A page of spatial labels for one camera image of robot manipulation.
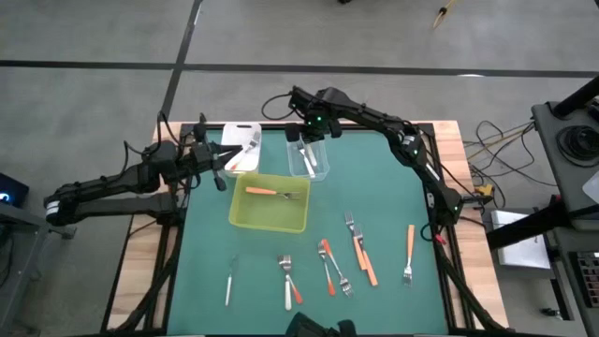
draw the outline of orange handle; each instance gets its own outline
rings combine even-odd
[[[356,248],[356,256],[358,257],[359,268],[363,271],[366,271],[366,263],[364,263],[362,248],[359,247],[358,238],[356,237],[354,237],[354,248]]]
[[[296,289],[296,286],[292,284],[291,288],[293,288],[293,295],[296,297],[296,302],[298,304],[303,303],[303,299],[301,298],[300,292]]]
[[[245,187],[245,192],[253,193],[253,194],[263,194],[274,196],[277,194],[277,191],[268,190],[266,188],[258,188],[258,187]]]
[[[330,281],[330,277],[329,277],[329,295],[335,296],[335,286],[333,286],[333,283]]]
[[[364,262],[366,262],[366,271],[368,271],[368,278],[371,279],[371,285],[378,286],[376,275],[374,275],[373,265],[371,264],[371,260],[368,258],[366,251],[364,251]]]
[[[323,239],[322,240],[322,245],[325,246],[325,251],[327,251],[327,254],[329,254],[329,256],[332,255],[331,251],[330,251],[330,246],[329,246],[329,240],[327,239]]]
[[[408,258],[412,258],[414,250],[414,225],[408,225]]]

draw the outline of white handle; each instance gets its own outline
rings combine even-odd
[[[312,165],[310,164],[310,160],[308,160],[307,156],[303,156],[303,163],[306,165],[308,169],[308,174],[310,174],[310,178],[315,178],[314,170],[312,169]]]
[[[231,295],[231,283],[233,282],[233,277],[231,275],[228,276],[228,281],[226,281],[226,299],[225,306],[228,306],[228,298]]]
[[[285,279],[285,310],[291,310],[291,284],[288,279]]]

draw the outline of fork with orange handle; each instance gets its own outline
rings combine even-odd
[[[341,286],[341,290],[345,295],[347,295],[347,297],[352,297],[352,295],[354,295],[354,289],[352,288],[352,285],[349,284],[349,281],[345,277],[343,277],[343,274],[341,274],[339,266],[337,265],[337,261],[335,261],[335,257],[333,257],[333,252],[330,250],[329,241],[327,239],[323,239],[322,244],[325,247],[325,251],[327,251],[327,254],[330,257],[330,260],[333,262],[333,266],[335,266],[335,269],[339,274],[339,286]]]
[[[335,287],[333,286],[332,281],[330,281],[329,267],[327,267],[327,250],[322,241],[318,243],[318,254],[325,264],[325,273],[327,274],[327,283],[329,284],[329,295],[335,296]]]

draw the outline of white paper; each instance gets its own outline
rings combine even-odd
[[[582,190],[594,202],[599,203],[599,171],[593,174],[592,177],[582,185]]]
[[[491,212],[493,228],[495,229],[516,222],[526,216],[528,214],[505,211]],[[545,240],[543,240],[542,235],[501,248],[497,253],[499,263],[505,266],[551,269],[545,248]]]

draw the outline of transparent container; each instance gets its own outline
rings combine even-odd
[[[301,154],[302,146],[305,155]],[[306,144],[302,141],[287,142],[287,158],[289,172],[294,177],[305,178],[311,182],[322,182],[329,173],[324,140]]]
[[[247,193],[246,187],[299,192],[299,198]],[[299,234],[306,228],[309,196],[307,179],[245,173],[237,178],[228,221],[238,227]]]

